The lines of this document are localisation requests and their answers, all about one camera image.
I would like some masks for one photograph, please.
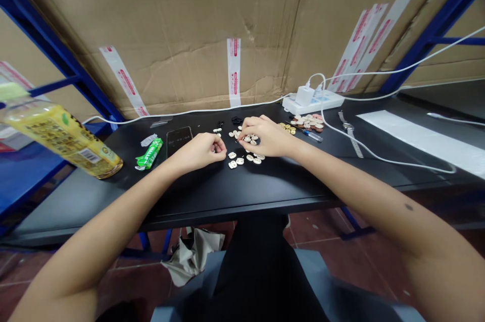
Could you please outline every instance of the black table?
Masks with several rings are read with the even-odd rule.
[[[443,161],[424,153],[384,131],[356,117],[358,114],[387,110],[414,123],[442,134],[484,148],[483,131],[475,127],[437,121],[426,116],[428,110],[406,103],[399,98],[371,102],[350,102],[343,105],[345,118],[356,130],[355,136],[376,154],[401,162],[420,163],[446,168]],[[337,128],[341,122],[339,109],[325,111],[327,121]],[[246,151],[230,138],[228,133],[236,126],[234,116],[247,117],[265,114],[274,121],[288,120],[280,104],[260,105],[225,112],[195,113],[175,117],[169,124],[150,129],[156,119],[144,119],[121,126],[106,141],[125,164],[123,169],[107,180],[97,180],[76,170],[31,215],[29,215],[2,244],[38,247],[67,240],[87,221],[130,188],[147,171],[134,168],[135,157],[146,148],[140,142],[155,131],[166,141],[166,133],[190,126],[194,136],[212,132],[219,121],[224,121],[222,139],[228,153],[235,151],[245,156]],[[400,191],[425,191],[455,185],[483,185],[483,180],[463,170],[440,174],[432,171],[384,163],[372,158],[365,150],[358,158],[348,138],[324,129],[324,141],[314,142],[301,132],[297,137],[333,154],[340,159],[370,173]],[[166,159],[166,146],[158,155],[155,166]],[[343,205],[336,196],[313,175],[287,158],[266,158],[262,164],[245,162],[232,170],[229,159],[212,164],[202,170],[183,176],[163,195],[147,216],[140,231],[153,231],[174,227],[235,220],[251,212],[291,213]]]
[[[458,115],[476,122],[485,120],[485,80],[413,87],[402,90],[400,95],[434,105],[436,112],[452,112],[451,116]]]

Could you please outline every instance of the smartphone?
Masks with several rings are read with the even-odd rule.
[[[172,130],[167,133],[167,158],[192,140],[190,127]]]

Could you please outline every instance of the gray chair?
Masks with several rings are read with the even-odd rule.
[[[317,251],[295,250],[303,271],[331,322],[424,322],[423,317],[405,304],[387,301],[375,294],[344,283],[330,275]],[[155,308],[152,322],[180,322],[190,296],[199,291],[210,298],[216,287],[225,251],[211,253],[206,269],[188,282],[163,306]]]

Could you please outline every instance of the white cable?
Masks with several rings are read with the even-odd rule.
[[[323,87],[325,88],[325,82],[326,82],[326,78],[323,74],[315,74],[315,75],[320,75],[322,76],[323,78]],[[423,166],[423,165],[418,165],[418,164],[414,164],[414,163],[404,163],[404,162],[397,162],[395,160],[389,160],[389,159],[384,159],[384,158],[381,158],[380,156],[374,154],[364,143],[362,143],[361,141],[351,137],[349,134],[337,129],[337,128],[334,128],[332,125],[330,125],[329,123],[327,123],[327,121],[325,120],[325,117],[323,116],[323,101],[322,101],[322,108],[320,109],[320,113],[322,115],[322,120],[324,122],[324,124],[326,126],[328,126],[330,129],[333,129],[335,130],[336,132],[338,133],[341,133],[342,135],[345,135],[347,138],[355,141],[357,144],[359,144],[361,147],[363,147],[366,151],[368,151],[373,157],[377,158],[378,160],[382,160],[383,162],[387,162],[387,163],[393,163],[393,164],[397,164],[397,165],[401,165],[401,166],[410,166],[410,167],[418,167],[418,168],[426,168],[426,169],[429,169],[429,170],[432,170],[432,171],[437,171],[437,172],[442,172],[442,173],[448,173],[448,174],[453,174],[456,172],[456,167],[453,165],[453,164],[450,164],[451,166],[451,171],[447,171],[447,170],[442,170],[442,169],[439,169],[439,168],[435,168],[435,167],[430,167],[430,166]]]
[[[266,104],[270,104],[270,103],[274,103],[274,102],[277,102],[277,101],[280,101],[281,99],[285,98],[289,96],[289,94],[285,95],[285,96],[282,96],[280,97],[279,99],[276,99],[276,100],[273,100],[273,101],[268,101],[268,102],[260,102],[260,103],[257,103],[257,104],[247,104],[247,105],[238,105],[238,106],[233,106],[231,108],[225,108],[225,109],[207,109],[207,110],[189,110],[189,111],[185,111],[183,113],[176,113],[176,114],[165,114],[165,115],[144,115],[144,116],[141,116],[139,118],[136,118],[136,119],[132,119],[132,120],[128,120],[128,121],[125,121],[125,122],[112,122],[111,120],[106,120],[105,118],[102,118],[98,115],[96,116],[93,116],[87,120],[84,120],[82,123],[83,124],[86,124],[86,123],[89,123],[90,121],[94,120],[94,119],[101,119],[103,120],[104,122],[107,122],[107,123],[110,123],[110,124],[117,124],[117,125],[122,125],[122,124],[129,124],[129,123],[133,123],[137,120],[140,120],[140,119],[144,119],[144,118],[159,118],[159,117],[165,117],[165,116],[176,116],[176,115],[184,115],[184,114],[190,114],[190,113],[202,113],[202,112],[214,112],[214,111],[224,111],[224,110],[232,110],[232,109],[238,109],[238,108],[246,108],[248,106],[257,106],[257,105],[266,105]]]
[[[458,43],[466,40],[467,38],[470,38],[474,35],[476,35],[477,33],[483,31],[485,29],[485,26],[481,27],[480,29],[477,29],[476,31],[474,31],[473,33],[470,33],[468,34],[467,36],[463,37],[463,38],[460,38],[459,40],[447,45],[446,47],[440,49],[439,51],[433,53],[432,55],[429,55],[428,57],[425,57],[423,58],[422,60],[416,62],[415,64],[413,65],[410,65],[406,68],[403,68],[403,69],[400,69],[400,70],[396,70],[396,71],[384,71],[384,72],[362,72],[362,73],[354,73],[354,74],[342,74],[342,75],[338,75],[338,76],[334,76],[334,77],[330,77],[329,80],[332,80],[334,78],[337,78],[337,77],[342,77],[342,76],[355,76],[355,75],[390,75],[390,74],[394,74],[394,73],[398,73],[398,72],[403,72],[403,71],[406,71],[406,70],[409,70],[410,68],[414,67],[414,66],[417,66],[419,65],[420,63],[430,59],[431,57],[434,57],[436,56],[437,54],[453,47],[454,45],[457,45]],[[312,76],[310,76],[310,79],[313,77],[313,76],[316,76],[316,75],[321,75],[323,76],[322,74],[314,74]],[[325,76],[323,76],[323,81],[321,84],[325,85]],[[352,98],[352,97],[345,97],[346,100],[351,100],[351,101],[372,101],[372,100],[379,100],[379,99],[383,99],[383,98],[386,98],[386,97],[389,97],[389,96],[392,96],[396,93],[399,92],[400,89],[397,89],[396,91],[394,92],[391,92],[387,95],[384,95],[384,96],[380,96],[380,97],[373,97],[373,98],[369,98],[369,99],[357,99],[357,98]],[[110,121],[110,120],[107,120],[105,118],[102,118],[100,116],[93,116],[85,121],[83,121],[82,123],[83,124],[86,124],[86,123],[89,123],[90,121],[94,120],[94,119],[100,119],[106,123],[110,123],[110,124],[117,124],[117,125],[122,125],[122,124],[129,124],[129,123],[133,123],[137,120],[140,120],[140,119],[144,119],[144,118],[159,118],[159,117],[165,117],[165,116],[176,116],[176,115],[183,115],[183,114],[190,114],[190,113],[200,113],[200,112],[214,112],[214,111],[224,111],[224,110],[232,110],[232,109],[237,109],[237,108],[245,108],[247,106],[257,106],[257,105],[266,105],[266,104],[271,104],[271,103],[274,103],[274,102],[277,102],[277,101],[280,101],[281,99],[285,98],[289,96],[289,94],[285,95],[285,96],[282,96],[280,97],[279,99],[276,99],[274,101],[269,101],[269,102],[261,102],[261,103],[256,103],[256,104],[248,104],[248,105],[239,105],[239,106],[233,106],[231,108],[225,108],[225,109],[207,109],[207,110],[189,110],[189,111],[186,111],[186,112],[182,112],[182,113],[176,113],[176,114],[165,114],[165,115],[144,115],[144,116],[141,116],[139,118],[136,118],[136,119],[132,119],[132,120],[128,120],[128,121],[125,121],[125,122],[113,122],[113,121]]]
[[[423,58],[422,60],[416,62],[415,64],[413,65],[410,65],[406,68],[403,68],[403,69],[400,69],[400,70],[395,70],[395,71],[383,71],[383,72],[362,72],[362,73],[353,73],[353,74],[342,74],[342,75],[338,75],[338,76],[333,76],[333,77],[330,77],[328,78],[327,80],[333,80],[337,77],[343,77],[343,76],[355,76],[355,75],[391,75],[391,74],[394,74],[394,73],[399,73],[399,72],[403,72],[403,71],[407,71],[409,70],[410,68],[413,68],[414,66],[417,66],[421,63],[423,63],[424,61],[426,60],[429,60],[430,58],[440,54],[441,52],[443,51],[446,51],[447,49],[450,49],[451,47],[453,47],[454,45],[457,45],[458,43],[476,35],[477,33],[480,33],[482,32],[483,30],[485,29],[485,26],[481,27],[480,29],[477,29],[476,31],[468,34],[467,36],[463,37],[463,38],[460,38],[458,39],[457,41],[451,43],[451,44],[448,44],[446,47],[440,49],[439,51],[436,51],[435,53],[433,53],[432,55],[429,55],[428,57],[425,57]],[[353,98],[350,98],[350,97],[346,97],[346,99],[348,100],[355,100],[355,101],[370,101],[370,100],[377,100],[378,98],[374,98],[374,99],[353,99]]]
[[[467,124],[473,124],[473,125],[481,125],[481,126],[485,126],[485,123],[477,123],[477,122],[469,122],[469,121],[467,121],[467,120],[451,119],[451,118],[447,118],[447,117],[444,117],[443,115],[440,115],[440,114],[435,114],[435,113],[427,113],[426,115],[429,115],[429,116],[431,116],[432,118],[436,118],[436,119],[443,119],[443,120],[449,120],[449,121],[454,121],[454,122],[457,122],[457,123],[467,123]]]

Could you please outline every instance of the white power strip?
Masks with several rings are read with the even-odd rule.
[[[291,99],[291,97],[292,96],[285,97],[283,99],[282,106],[286,111],[289,111],[293,115],[320,112],[320,110],[322,110],[322,102],[323,110],[338,108],[342,106],[345,100],[345,97],[328,90],[322,91],[322,101],[313,98],[312,102],[308,106],[301,106],[297,104],[295,100]]]

